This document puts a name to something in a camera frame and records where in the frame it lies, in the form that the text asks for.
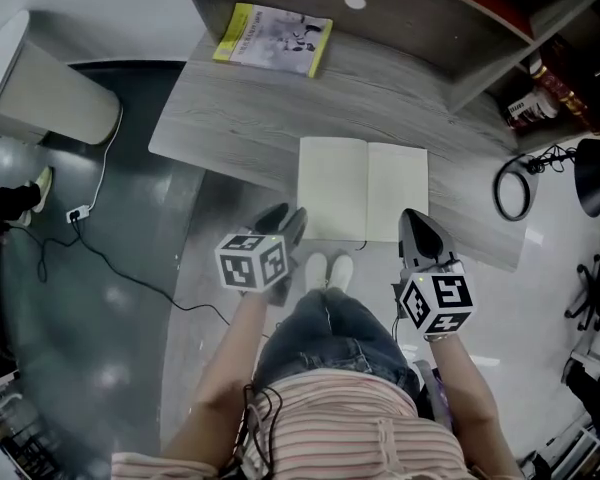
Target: black lamp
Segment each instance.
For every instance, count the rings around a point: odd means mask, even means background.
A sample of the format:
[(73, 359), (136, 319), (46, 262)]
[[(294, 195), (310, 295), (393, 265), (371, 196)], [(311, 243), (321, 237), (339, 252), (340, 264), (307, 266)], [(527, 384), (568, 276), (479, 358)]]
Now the black lamp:
[[(537, 175), (544, 172), (547, 165), (562, 172), (563, 169), (559, 170), (556, 165), (562, 166), (565, 160), (571, 160), (575, 164), (576, 192), (582, 209), (590, 217), (600, 215), (600, 140), (596, 139), (583, 139), (577, 148), (565, 150), (560, 146), (552, 146), (538, 157), (519, 155), (509, 160), (498, 171), (493, 183), (493, 197), (500, 215), (509, 221), (524, 219), (538, 189)], [(517, 215), (511, 215), (500, 200), (500, 188), (506, 175), (517, 178), (524, 190), (523, 208)]]

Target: wooden table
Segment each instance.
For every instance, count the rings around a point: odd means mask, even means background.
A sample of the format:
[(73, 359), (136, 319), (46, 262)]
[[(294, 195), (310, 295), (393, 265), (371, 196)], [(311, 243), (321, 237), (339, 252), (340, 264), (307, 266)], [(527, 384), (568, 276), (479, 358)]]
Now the wooden table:
[(203, 38), (171, 93), (149, 150), (295, 194), (299, 139), (344, 136), (429, 151), (429, 214), (458, 251), (515, 269), (524, 223), (496, 212), (491, 184), (516, 143), (493, 101), (457, 115), (450, 81), (428, 64), (333, 33), (317, 78), (219, 64)]

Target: power strip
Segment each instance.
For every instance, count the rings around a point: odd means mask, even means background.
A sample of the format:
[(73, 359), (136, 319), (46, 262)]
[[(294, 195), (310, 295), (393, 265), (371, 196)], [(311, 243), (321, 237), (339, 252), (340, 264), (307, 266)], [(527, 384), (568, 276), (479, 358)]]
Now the power strip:
[(67, 212), (67, 223), (71, 224), (77, 220), (86, 219), (89, 216), (89, 205), (84, 204)]

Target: striped shirt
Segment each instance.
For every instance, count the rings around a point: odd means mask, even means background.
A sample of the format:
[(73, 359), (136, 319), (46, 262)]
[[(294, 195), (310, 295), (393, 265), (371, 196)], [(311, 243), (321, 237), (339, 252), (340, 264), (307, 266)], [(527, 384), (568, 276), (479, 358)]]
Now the striped shirt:
[[(272, 388), (283, 400), (273, 429), (276, 479), (474, 478), (453, 434), (418, 418), (413, 400), (390, 382), (363, 373), (318, 369), (278, 381)], [(261, 420), (269, 412), (262, 421), (263, 432), (255, 434), (265, 455), (279, 404), (277, 396), (267, 392), (271, 411), (262, 394), (253, 401)], [(244, 459), (248, 477), (266, 473), (252, 439), (245, 445)], [(216, 476), (217, 471), (206, 464), (129, 453), (113, 456), (114, 480)]]

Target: open notebook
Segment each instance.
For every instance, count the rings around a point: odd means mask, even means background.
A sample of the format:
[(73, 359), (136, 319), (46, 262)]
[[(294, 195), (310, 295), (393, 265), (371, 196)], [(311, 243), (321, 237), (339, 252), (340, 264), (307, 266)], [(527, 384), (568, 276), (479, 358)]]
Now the open notebook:
[(343, 137), (300, 141), (304, 238), (398, 241), (405, 208), (429, 213), (427, 151)]

